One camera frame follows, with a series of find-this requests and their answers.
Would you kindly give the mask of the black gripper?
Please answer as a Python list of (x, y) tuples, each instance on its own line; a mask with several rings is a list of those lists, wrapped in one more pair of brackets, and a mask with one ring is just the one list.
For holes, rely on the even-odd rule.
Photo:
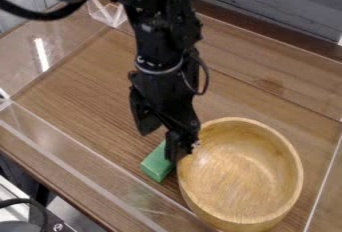
[(201, 122), (193, 100), (209, 88), (209, 79), (205, 79), (203, 91), (199, 92), (199, 67), (209, 74), (199, 51), (193, 48), (173, 72), (149, 74), (137, 69), (129, 73), (130, 107), (138, 131), (147, 136), (161, 126), (169, 129), (165, 158), (173, 164), (182, 155), (193, 153), (199, 143)]

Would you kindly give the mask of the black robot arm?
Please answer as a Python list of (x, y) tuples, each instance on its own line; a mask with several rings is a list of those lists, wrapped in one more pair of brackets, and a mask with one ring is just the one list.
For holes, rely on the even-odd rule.
[[(62, 0), (79, 3), (84, 0)], [(129, 73), (130, 106), (142, 135), (166, 127), (165, 158), (178, 160), (198, 141), (201, 121), (194, 97), (209, 87), (197, 43), (202, 22), (191, 0), (113, 0), (125, 7), (137, 43), (135, 70)]]

